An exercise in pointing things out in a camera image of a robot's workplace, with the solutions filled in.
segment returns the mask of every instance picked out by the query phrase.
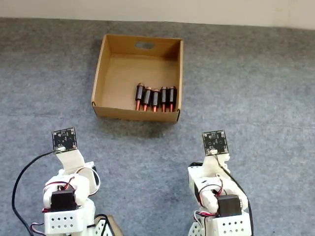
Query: box handle hole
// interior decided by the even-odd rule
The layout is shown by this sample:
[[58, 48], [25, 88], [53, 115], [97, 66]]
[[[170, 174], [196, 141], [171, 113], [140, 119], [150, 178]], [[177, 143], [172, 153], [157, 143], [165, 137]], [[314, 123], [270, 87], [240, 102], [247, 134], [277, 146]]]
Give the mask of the box handle hole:
[[136, 48], [139, 48], [139, 49], [151, 50], [154, 48], [154, 43], [152, 43], [152, 42], [136, 42], [134, 44], [134, 46]]

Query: white 3d-printed part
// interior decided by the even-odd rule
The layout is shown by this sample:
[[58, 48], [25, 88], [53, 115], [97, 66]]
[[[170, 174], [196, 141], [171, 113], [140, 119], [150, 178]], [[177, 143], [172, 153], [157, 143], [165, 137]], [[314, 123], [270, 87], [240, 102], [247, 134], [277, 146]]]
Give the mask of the white 3d-printed part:
[[208, 222], [212, 224], [213, 236], [251, 236], [251, 222], [249, 214], [214, 218]]
[[83, 209], [48, 212], [44, 219], [47, 235], [81, 232], [87, 228]]
[[109, 228], [109, 225], [106, 224], [106, 220], [100, 220], [98, 222], [98, 224], [95, 227], [94, 235], [113, 236]]
[[189, 230], [188, 236], [204, 236], [204, 230], [197, 222], [193, 222]]

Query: cardboard box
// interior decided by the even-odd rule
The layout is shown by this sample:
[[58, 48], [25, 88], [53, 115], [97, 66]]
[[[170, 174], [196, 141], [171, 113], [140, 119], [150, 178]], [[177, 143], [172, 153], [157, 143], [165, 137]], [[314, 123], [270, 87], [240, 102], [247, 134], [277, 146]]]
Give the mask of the cardboard box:
[[[92, 106], [101, 117], [177, 122], [182, 102], [183, 41], [107, 34], [96, 69]], [[135, 110], [138, 83], [160, 89], [176, 86], [174, 112]]]

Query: black cable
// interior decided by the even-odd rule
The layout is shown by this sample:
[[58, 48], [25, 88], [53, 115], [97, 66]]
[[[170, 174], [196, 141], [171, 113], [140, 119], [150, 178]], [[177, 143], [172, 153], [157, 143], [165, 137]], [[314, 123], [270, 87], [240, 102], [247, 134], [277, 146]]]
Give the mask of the black cable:
[[248, 212], [250, 214], [250, 222], [251, 222], [251, 230], [252, 230], [252, 236], [254, 236], [254, 223], [252, 220], [252, 207], [250, 204], [250, 200], [248, 199], [247, 194], [245, 193], [245, 191], [243, 190], [243, 188], [241, 187], [241, 185], [235, 180], [235, 178], [220, 164], [219, 160], [218, 160], [218, 156], [215, 155], [215, 158], [218, 162], [219, 167], [236, 183], [236, 185], [240, 188], [240, 190], [245, 194], [245, 196], [247, 197], [247, 201], [248, 201]]
[[22, 222], [22, 224], [25, 226], [25, 228], [28, 230], [30, 236], [34, 236], [33, 232], [31, 231], [29, 225], [27, 224], [27, 222], [23, 219], [23, 217], [19, 214], [19, 212], [17, 211], [17, 209], [15, 208], [15, 194], [16, 194], [16, 189], [18, 187], [18, 183], [23, 175], [23, 173], [26, 171], [26, 169], [28, 167], [30, 167], [35, 161], [37, 161], [38, 159], [42, 158], [43, 156], [47, 156], [51, 153], [55, 152], [55, 150], [44, 153], [39, 155], [38, 157], [34, 158], [29, 164], [26, 165], [26, 167], [23, 168], [23, 170], [20, 172], [19, 176], [17, 177], [14, 187], [13, 187], [13, 192], [12, 192], [12, 210], [14, 212], [14, 214], [19, 218], [19, 220]]

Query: cable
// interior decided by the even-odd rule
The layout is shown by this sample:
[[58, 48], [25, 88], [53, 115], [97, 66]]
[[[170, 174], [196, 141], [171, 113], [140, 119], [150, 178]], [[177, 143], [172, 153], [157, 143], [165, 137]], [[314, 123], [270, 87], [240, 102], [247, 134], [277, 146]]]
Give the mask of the cable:
[[29, 164], [27, 164], [23, 170], [19, 173], [16, 181], [15, 181], [15, 184], [14, 184], [14, 187], [13, 187], [13, 192], [12, 192], [12, 210], [14, 212], [14, 214], [18, 217], [18, 219], [22, 222], [22, 224], [25, 226], [25, 228], [28, 230], [29, 232], [29, 235], [30, 236], [34, 236], [33, 232], [31, 231], [31, 229], [29, 228], [27, 222], [23, 219], [23, 217], [19, 214], [19, 212], [17, 211], [17, 209], [15, 208], [15, 194], [16, 194], [16, 189], [18, 187], [18, 183], [23, 175], [23, 173], [27, 170], [28, 167], [30, 167], [35, 161], [37, 161], [38, 159], [44, 157], [44, 156], [47, 156], [53, 152], [56, 152], [55, 150], [53, 151], [50, 151], [50, 152], [47, 152], [47, 153], [44, 153], [44, 154], [41, 154], [39, 155], [38, 157], [34, 158]]
[[218, 160], [218, 155], [214, 155], [215, 159], [218, 162], [219, 167], [236, 183], [236, 185], [240, 188], [240, 190], [245, 194], [245, 196], [247, 197], [247, 201], [248, 201], [248, 212], [250, 214], [250, 222], [251, 222], [251, 230], [252, 230], [252, 236], [254, 236], [254, 224], [253, 224], [253, 219], [252, 219], [252, 207], [250, 204], [250, 201], [248, 199], [247, 194], [245, 193], [245, 191], [243, 190], [243, 188], [241, 187], [241, 185], [235, 180], [235, 178], [220, 164], [219, 160]]
[[44, 223], [38, 224], [38, 223], [36, 223], [36, 222], [33, 222], [33, 223], [31, 223], [30, 229], [31, 229], [34, 233], [36, 233], [36, 234], [38, 234], [38, 235], [46, 236], [46, 234], [44, 234], [43, 232], [41, 232], [41, 231], [39, 231], [39, 230], [36, 230], [36, 229], [34, 228], [34, 225], [43, 225], [43, 224], [44, 224]]
[[91, 167], [88, 167], [88, 166], [82, 166], [82, 167], [80, 167], [78, 170], [76, 170], [74, 173], [77, 174], [77, 173], [79, 173], [79, 172], [80, 172], [81, 170], [83, 170], [83, 169], [89, 169], [89, 170], [93, 171], [94, 174], [96, 175], [96, 177], [98, 178], [98, 185], [96, 186], [96, 190], [95, 190], [94, 192], [92, 192], [92, 193], [89, 194], [89, 196], [92, 196], [92, 195], [94, 195], [95, 193], [97, 193], [98, 190], [99, 190], [99, 188], [100, 188], [100, 177], [99, 177], [98, 173], [97, 173], [94, 169], [92, 169]]
[[216, 194], [216, 196], [220, 195], [220, 194], [222, 193], [222, 191], [224, 191], [225, 194], [227, 195], [226, 190], [223, 189], [223, 182], [222, 182], [221, 179], [220, 179], [220, 181], [221, 181], [221, 186], [219, 186], [219, 185], [217, 185], [217, 184], [207, 184], [207, 185], [203, 186], [203, 187], [199, 190], [197, 200], [200, 199], [199, 203], [200, 203], [200, 205], [201, 205], [202, 207], [204, 207], [204, 205], [203, 205], [202, 202], [201, 202], [200, 193], [201, 193], [201, 191], [204, 190], [206, 187], [209, 187], [209, 186], [217, 186], [217, 187], [220, 188], [220, 190], [218, 191], [218, 193]]

